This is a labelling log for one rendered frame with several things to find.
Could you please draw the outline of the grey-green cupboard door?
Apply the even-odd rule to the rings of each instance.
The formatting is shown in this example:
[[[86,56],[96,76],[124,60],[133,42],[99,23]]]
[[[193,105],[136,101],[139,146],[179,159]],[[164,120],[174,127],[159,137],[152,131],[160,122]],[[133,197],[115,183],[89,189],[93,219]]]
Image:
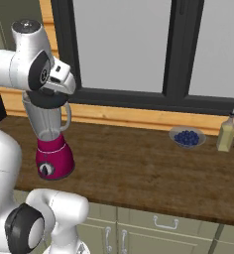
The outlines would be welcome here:
[[[127,230],[125,239],[127,254],[208,254],[210,239],[143,229],[118,224],[119,254],[121,254],[121,232]]]
[[[234,254],[234,226],[219,226],[211,254]]]
[[[91,254],[107,254],[105,248],[105,227],[111,227],[109,236],[111,254],[118,254],[117,208],[112,205],[91,202],[87,219],[77,226],[80,239]]]

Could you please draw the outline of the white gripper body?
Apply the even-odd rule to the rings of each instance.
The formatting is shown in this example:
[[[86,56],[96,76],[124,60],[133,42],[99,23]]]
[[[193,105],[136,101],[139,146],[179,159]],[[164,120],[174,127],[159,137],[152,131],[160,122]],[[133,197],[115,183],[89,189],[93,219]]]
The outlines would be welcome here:
[[[46,84],[44,85],[44,88],[68,95],[74,93],[75,87],[75,80],[70,71],[64,73],[52,71]]]

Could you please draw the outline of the grey-green drawer front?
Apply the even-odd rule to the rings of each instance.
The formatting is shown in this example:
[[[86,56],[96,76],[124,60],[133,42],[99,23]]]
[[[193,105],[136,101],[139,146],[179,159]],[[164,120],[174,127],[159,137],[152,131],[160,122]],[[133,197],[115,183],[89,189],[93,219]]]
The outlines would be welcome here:
[[[158,224],[173,226],[174,219],[178,219],[177,230],[169,230],[171,232],[179,232],[193,235],[202,235],[214,232],[218,224],[213,222],[207,222],[197,219],[190,219],[185,217],[177,217],[171,215],[165,215],[160,213],[153,213],[148,211],[130,209],[130,208],[118,208],[118,220],[121,223],[145,227],[150,229],[161,229],[155,226],[153,216],[158,217]]]

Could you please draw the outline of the grey-green tall cupboard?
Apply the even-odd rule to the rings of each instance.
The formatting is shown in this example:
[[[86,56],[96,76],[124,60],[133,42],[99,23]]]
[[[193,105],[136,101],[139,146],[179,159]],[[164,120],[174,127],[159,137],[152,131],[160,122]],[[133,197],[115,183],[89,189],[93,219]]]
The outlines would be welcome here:
[[[43,23],[40,1],[0,0],[0,49],[15,50],[11,26],[21,19]]]

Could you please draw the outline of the black framed window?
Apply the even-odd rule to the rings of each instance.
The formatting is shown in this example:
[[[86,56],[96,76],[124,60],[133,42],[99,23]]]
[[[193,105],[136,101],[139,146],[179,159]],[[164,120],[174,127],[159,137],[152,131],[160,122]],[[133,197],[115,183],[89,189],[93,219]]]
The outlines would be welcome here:
[[[70,64],[76,81],[76,92],[69,97],[70,102],[208,115],[226,115],[234,110],[234,98],[188,93],[204,0],[171,1],[166,63],[161,92],[83,87],[76,15],[72,0],[51,0],[51,3],[59,57]]]

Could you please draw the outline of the black blender lid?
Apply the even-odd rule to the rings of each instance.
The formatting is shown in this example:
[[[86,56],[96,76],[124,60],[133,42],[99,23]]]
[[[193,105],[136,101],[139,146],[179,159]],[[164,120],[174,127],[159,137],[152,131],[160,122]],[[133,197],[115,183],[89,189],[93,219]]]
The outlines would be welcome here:
[[[68,95],[61,92],[53,92],[50,89],[28,91],[31,102],[43,109],[54,109],[64,106],[68,101]]]

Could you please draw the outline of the blender with magenta base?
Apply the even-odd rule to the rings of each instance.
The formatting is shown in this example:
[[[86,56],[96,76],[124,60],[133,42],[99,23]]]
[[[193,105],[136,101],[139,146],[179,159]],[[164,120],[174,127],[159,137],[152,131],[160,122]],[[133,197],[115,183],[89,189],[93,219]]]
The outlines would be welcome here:
[[[71,122],[69,103],[64,105],[67,119],[61,125],[61,109],[44,109],[35,106],[26,92],[22,101],[31,126],[37,136],[36,164],[42,179],[55,181],[70,175],[75,168],[74,158],[62,134]]]

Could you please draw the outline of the glass bowl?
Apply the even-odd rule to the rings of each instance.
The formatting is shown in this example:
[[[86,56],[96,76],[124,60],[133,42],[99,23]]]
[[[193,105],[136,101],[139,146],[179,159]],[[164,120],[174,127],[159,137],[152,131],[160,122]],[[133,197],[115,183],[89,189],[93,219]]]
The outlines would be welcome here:
[[[181,132],[181,131],[184,131],[184,130],[187,130],[187,131],[194,131],[198,137],[199,137],[199,141],[198,141],[198,144],[195,145],[195,146],[185,146],[185,145],[181,145],[179,144],[176,140],[175,140],[175,134]],[[186,149],[192,149],[192,148],[195,148],[197,146],[200,146],[202,145],[205,141],[206,141],[206,136],[198,129],[196,128],[193,128],[193,127],[187,127],[187,126],[176,126],[176,127],[173,127],[171,130],[170,130],[170,138],[177,144],[179,145],[180,147],[182,148],[186,148]]]

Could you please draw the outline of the yellow oil bottle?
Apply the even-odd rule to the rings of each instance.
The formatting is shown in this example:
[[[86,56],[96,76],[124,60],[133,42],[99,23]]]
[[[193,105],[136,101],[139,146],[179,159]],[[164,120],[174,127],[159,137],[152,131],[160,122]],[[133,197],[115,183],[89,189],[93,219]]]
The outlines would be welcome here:
[[[217,150],[229,152],[234,139],[234,108],[229,113],[229,117],[221,124],[216,143]]]

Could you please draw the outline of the blueberries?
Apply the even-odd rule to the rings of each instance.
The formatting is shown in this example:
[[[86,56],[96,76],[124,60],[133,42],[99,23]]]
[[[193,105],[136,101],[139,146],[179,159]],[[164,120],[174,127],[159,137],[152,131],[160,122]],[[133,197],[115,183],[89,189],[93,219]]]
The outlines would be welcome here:
[[[198,144],[199,137],[194,131],[181,131],[175,134],[175,140],[185,146],[195,146]]]

